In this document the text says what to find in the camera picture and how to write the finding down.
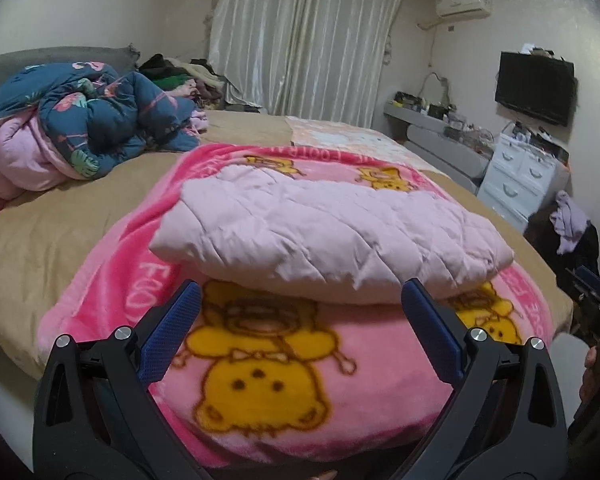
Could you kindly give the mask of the person right hand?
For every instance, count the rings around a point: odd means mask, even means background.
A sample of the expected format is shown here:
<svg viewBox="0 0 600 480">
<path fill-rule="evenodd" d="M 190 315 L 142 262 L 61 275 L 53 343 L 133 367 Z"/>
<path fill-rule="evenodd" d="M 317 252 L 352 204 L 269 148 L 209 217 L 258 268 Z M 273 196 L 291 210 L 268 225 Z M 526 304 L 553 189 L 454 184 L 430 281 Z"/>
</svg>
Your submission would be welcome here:
<svg viewBox="0 0 600 480">
<path fill-rule="evenodd" d="M 595 373 L 596 361 L 597 347 L 593 346 L 588 349 L 588 353 L 584 359 L 584 372 L 582 375 L 582 384 L 579 389 L 579 398 L 582 403 L 588 402 L 598 389 Z"/>
</svg>

